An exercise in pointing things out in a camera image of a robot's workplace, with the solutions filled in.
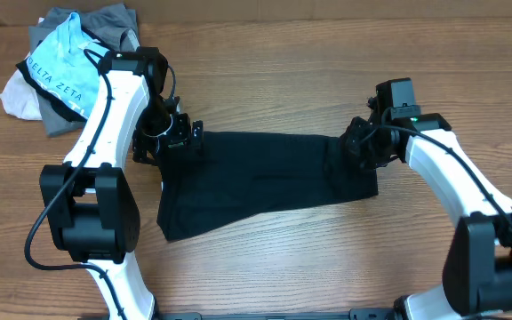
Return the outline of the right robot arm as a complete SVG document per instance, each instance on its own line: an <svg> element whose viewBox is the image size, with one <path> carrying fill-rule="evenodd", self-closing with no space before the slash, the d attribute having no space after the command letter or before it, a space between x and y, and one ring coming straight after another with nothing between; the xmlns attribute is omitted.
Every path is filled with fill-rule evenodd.
<svg viewBox="0 0 512 320"><path fill-rule="evenodd" d="M497 319L512 311L512 199L462 150L448 122L424 114L409 77L377 84L368 119L344 133L344 154L365 170L400 160L421 176L455 228L440 285L352 319Z"/></svg>

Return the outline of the black t-shirt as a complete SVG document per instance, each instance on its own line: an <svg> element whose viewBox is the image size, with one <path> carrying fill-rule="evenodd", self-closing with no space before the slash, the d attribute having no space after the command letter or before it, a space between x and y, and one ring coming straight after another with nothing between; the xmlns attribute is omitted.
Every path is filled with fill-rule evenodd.
<svg viewBox="0 0 512 320"><path fill-rule="evenodd" d="M258 213L370 198L377 175L321 135L207 132L202 150L163 151L157 223L168 241L202 235Z"/></svg>

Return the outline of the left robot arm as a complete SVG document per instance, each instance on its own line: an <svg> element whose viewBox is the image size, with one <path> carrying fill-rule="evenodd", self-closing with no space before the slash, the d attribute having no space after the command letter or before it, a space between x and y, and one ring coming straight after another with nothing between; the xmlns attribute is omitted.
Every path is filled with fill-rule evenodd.
<svg viewBox="0 0 512 320"><path fill-rule="evenodd" d="M24 255L32 267L45 268L33 259L31 245L48 221L54 245L72 259L65 268L90 273L109 319L158 319L157 300L135 255L140 212L124 176L126 157L156 165L171 149L200 150L203 124L181 112L178 100L162 97L174 71L157 48L105 55L86 49L84 55L98 72L98 98L63 163L41 172L44 210L28 233Z"/></svg>

